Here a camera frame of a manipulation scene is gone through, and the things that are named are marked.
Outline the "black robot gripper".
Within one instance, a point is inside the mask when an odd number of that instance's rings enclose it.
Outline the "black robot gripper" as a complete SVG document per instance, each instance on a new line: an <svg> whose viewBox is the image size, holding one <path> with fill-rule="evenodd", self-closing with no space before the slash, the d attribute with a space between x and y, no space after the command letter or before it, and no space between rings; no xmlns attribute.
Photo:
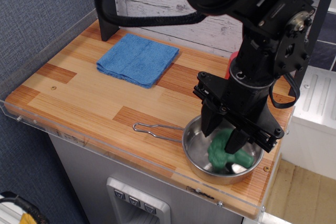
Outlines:
<svg viewBox="0 0 336 224"><path fill-rule="evenodd" d="M194 94L202 100L201 130L208 137L223 120L235 128L225 146L225 152L235 154L247 142L256 143L270 152L284 131L271 114L267 100L274 84L273 76L250 79L232 63L229 79L208 72L197 75Z"/></svg>

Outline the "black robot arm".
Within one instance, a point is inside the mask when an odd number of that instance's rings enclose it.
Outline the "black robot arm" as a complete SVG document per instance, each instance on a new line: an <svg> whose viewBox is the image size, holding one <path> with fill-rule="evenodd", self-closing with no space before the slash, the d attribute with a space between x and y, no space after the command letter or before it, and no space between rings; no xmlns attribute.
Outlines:
<svg viewBox="0 0 336 224"><path fill-rule="evenodd" d="M291 73L308 60L306 34L314 13L312 0L187 0L204 15L228 15L243 23L243 42L227 79L207 72L197 76L194 93L202 100L201 129L210 135L223 121L234 126L225 151L246 143L271 151L284 131L267 102L284 77L300 95Z"/></svg>

